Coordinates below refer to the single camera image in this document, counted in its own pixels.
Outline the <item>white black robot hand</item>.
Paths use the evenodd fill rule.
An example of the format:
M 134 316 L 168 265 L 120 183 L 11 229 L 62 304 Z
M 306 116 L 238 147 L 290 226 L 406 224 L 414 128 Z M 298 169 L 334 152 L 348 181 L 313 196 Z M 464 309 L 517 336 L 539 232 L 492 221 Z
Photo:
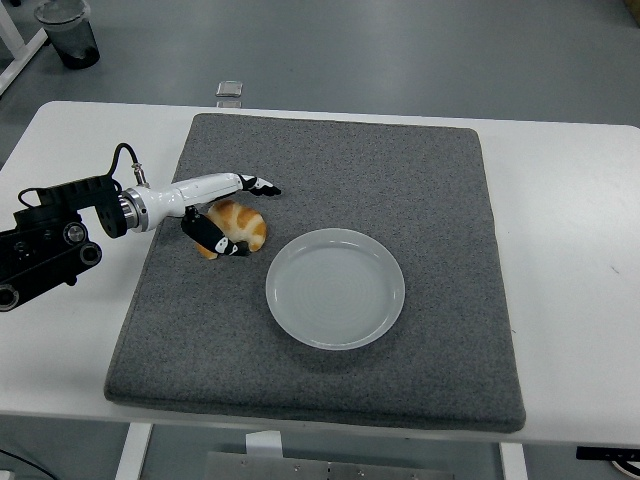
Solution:
M 258 211 L 229 198 L 238 191 L 257 196 L 280 193 L 260 177 L 235 173 L 205 175 L 159 191 L 135 187 L 126 191 L 137 215 L 132 229 L 151 231 L 167 217 L 180 218 L 183 233 L 205 258 L 247 256 L 264 245 L 267 225 Z

